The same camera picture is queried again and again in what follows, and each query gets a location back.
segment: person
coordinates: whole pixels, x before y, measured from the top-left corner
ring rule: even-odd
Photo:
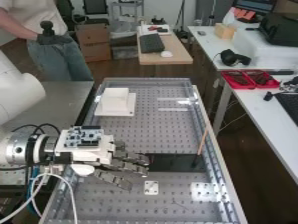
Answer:
[[[68,35],[59,0],[0,0],[0,28],[27,39],[31,58],[49,81],[92,81],[77,43]],[[55,35],[44,37],[41,22],[53,23]]]

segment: perforated metal table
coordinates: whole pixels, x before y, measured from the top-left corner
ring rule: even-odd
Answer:
[[[95,117],[105,88],[129,87],[137,93],[135,117]],[[192,154],[205,127],[202,172],[149,172],[148,178],[117,173],[133,183],[131,192],[95,177],[80,178],[71,168],[79,223],[248,223],[201,97],[189,79],[105,79],[89,109],[85,125],[101,125],[127,143],[127,150],[148,154]],[[158,195],[147,195],[145,181],[158,182]],[[56,187],[40,223],[73,223],[69,192]]]

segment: red object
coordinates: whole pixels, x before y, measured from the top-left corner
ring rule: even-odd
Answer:
[[[280,82],[265,71],[250,70],[244,71],[244,73],[253,80],[257,88],[260,89],[280,88]]]
[[[246,11],[245,9],[242,9],[241,12],[240,12],[238,15],[237,15],[237,18],[238,18],[238,19],[240,19],[240,18],[244,18],[246,12],[248,12],[248,11]]]
[[[153,30],[157,30],[157,29],[158,29],[158,26],[150,26],[150,27],[148,28],[149,31],[153,31]]]
[[[236,15],[236,17],[237,17],[237,15],[240,14],[240,12],[241,12],[241,9],[236,8],[236,10],[234,10],[234,15]]]
[[[224,71],[222,77],[233,89],[254,89],[256,83],[241,71]]]
[[[249,12],[246,13],[246,15],[244,16],[244,18],[248,19],[248,20],[252,20],[253,17],[254,17],[254,15],[256,15],[256,12],[254,12],[254,11],[249,11]]]
[[[233,89],[274,89],[280,82],[261,70],[224,71],[222,77]]]

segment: wooden stick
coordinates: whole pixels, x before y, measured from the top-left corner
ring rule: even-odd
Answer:
[[[198,147],[198,154],[197,154],[198,156],[202,154],[202,147],[204,147],[204,144],[205,144],[206,136],[208,136],[208,126],[205,128],[205,132],[204,132],[204,135],[202,135],[202,140],[201,140],[200,147]]]

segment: jeans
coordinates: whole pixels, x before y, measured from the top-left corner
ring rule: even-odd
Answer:
[[[64,45],[40,45],[27,41],[31,58],[45,75],[47,81],[93,81],[85,59],[73,41]]]

